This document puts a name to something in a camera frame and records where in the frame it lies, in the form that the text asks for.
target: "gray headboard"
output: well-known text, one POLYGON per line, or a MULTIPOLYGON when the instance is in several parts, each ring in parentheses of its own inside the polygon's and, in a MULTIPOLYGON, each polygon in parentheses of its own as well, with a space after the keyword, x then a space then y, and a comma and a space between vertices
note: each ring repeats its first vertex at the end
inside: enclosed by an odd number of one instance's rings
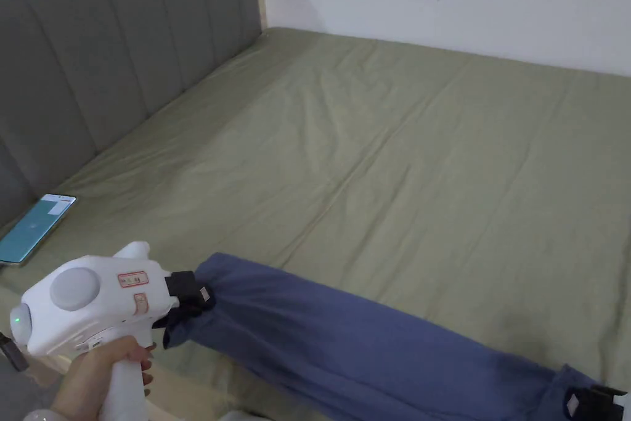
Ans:
POLYGON ((260 32, 258 0, 0 0, 0 224, 260 32))

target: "hand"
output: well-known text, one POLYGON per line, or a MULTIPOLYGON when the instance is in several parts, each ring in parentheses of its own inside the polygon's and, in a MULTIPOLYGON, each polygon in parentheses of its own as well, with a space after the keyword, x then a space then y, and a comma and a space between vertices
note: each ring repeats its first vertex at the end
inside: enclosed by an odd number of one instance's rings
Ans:
POLYGON ((120 361, 139 362, 142 383, 148 385, 153 376, 144 373, 152 366, 149 348, 138 345, 132 336, 123 337, 81 354, 70 365, 51 410, 69 421, 97 421, 99 411, 110 388, 112 365, 120 361))

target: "white device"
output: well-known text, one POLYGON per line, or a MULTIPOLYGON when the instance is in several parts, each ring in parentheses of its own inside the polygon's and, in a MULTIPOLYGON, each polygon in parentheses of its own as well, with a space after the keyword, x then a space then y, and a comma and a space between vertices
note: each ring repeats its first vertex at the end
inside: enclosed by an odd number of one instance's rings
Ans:
MULTIPOLYGON (((128 335, 148 347, 153 343, 152 325, 180 306, 178 296, 188 307, 191 300, 193 305, 200 300, 203 309, 214 305, 211 292, 197 286, 191 291, 191 282, 192 272, 165 271, 149 260, 147 242, 132 242, 113 257, 84 256, 50 273, 11 311, 11 331, 32 356, 78 354, 128 335), (188 292, 183 292, 186 284, 188 292)), ((113 366, 99 419, 148 419, 140 364, 123 361, 113 366)))

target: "black cable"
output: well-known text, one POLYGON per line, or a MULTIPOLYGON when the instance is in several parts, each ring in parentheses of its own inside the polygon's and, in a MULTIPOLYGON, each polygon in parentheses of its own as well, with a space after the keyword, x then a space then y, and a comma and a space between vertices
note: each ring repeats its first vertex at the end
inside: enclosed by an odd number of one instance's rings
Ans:
POLYGON ((14 341, 0 332, 0 350, 5 354, 10 364, 18 372, 23 372, 28 368, 28 361, 20 351, 14 341))

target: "red label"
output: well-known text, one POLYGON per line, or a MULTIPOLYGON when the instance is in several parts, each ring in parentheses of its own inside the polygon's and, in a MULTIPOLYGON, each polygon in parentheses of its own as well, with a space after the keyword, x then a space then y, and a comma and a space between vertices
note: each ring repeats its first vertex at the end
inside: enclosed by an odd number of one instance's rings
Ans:
POLYGON ((149 312, 149 300, 147 299, 147 293, 135 294, 134 301, 136 302, 136 312, 134 313, 134 316, 147 314, 149 312))
POLYGON ((134 271, 132 273, 121 273, 118 275, 121 288, 131 288, 133 286, 147 285, 149 277, 144 271, 134 271))

